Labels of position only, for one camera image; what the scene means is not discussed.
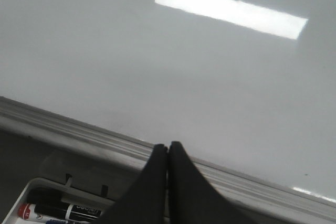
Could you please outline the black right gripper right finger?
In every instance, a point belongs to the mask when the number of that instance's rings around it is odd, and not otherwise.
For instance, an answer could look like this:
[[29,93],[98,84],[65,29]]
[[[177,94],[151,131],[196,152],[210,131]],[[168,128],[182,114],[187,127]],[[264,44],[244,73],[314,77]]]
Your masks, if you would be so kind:
[[171,143],[168,164],[170,223],[255,223],[215,190],[182,143]]

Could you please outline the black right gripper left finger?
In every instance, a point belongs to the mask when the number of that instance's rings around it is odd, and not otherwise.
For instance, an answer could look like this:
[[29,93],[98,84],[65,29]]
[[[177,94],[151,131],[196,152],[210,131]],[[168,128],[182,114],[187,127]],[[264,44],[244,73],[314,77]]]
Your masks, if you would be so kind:
[[96,223],[163,223],[166,172],[167,148],[157,144],[136,181]]

